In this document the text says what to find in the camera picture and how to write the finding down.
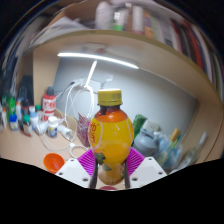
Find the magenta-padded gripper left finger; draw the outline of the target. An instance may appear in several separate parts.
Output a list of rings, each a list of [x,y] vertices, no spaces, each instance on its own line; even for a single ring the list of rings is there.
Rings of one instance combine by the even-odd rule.
[[[88,150],[77,159],[70,158],[56,175],[83,188],[95,189],[98,163],[92,151]]]

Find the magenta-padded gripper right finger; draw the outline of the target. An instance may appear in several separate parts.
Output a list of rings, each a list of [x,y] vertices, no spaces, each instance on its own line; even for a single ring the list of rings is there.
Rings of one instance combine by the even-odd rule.
[[[153,157],[144,157],[132,148],[125,161],[125,188],[140,188],[166,176]]]

